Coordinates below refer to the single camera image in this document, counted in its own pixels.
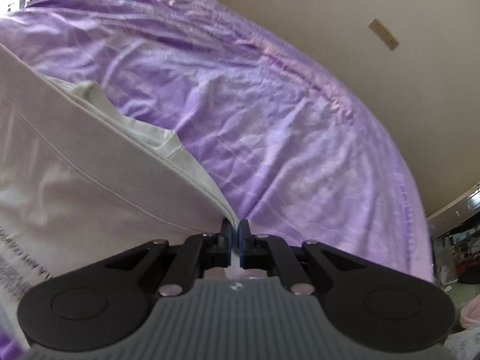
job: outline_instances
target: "pink fabric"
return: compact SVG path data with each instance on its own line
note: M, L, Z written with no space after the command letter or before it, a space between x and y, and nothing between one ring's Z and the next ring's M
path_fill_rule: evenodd
M460 325L464 329L480 325L480 295L474 297L460 311Z

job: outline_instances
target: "beige outlet cover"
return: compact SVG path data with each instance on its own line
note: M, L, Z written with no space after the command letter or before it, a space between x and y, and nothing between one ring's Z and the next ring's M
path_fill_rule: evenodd
M378 19L374 19L368 27L387 45L390 50L395 50L399 45L398 40L394 38L392 33L387 30L382 22Z

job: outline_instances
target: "silver rivet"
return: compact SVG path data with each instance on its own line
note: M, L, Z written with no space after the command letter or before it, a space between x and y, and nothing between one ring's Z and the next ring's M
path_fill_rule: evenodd
M161 296L177 296L180 295L182 291L183 288L178 284L165 284L158 289Z
M243 284L240 282L230 284L230 289L234 291L240 291L243 288Z
M296 283L290 287L294 295L311 295L315 292L315 287L308 283Z

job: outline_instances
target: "bed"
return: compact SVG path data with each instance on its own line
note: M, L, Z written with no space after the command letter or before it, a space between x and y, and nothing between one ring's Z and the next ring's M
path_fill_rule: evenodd
M0 17L0 43L175 130L253 233L432 280L422 203L386 129L325 68L218 2L33 0Z

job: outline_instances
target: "beige wall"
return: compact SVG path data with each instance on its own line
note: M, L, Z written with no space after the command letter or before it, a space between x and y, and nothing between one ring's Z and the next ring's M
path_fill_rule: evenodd
M427 214L480 180L480 0L219 0L330 69L385 124ZM367 28L379 18L393 52Z

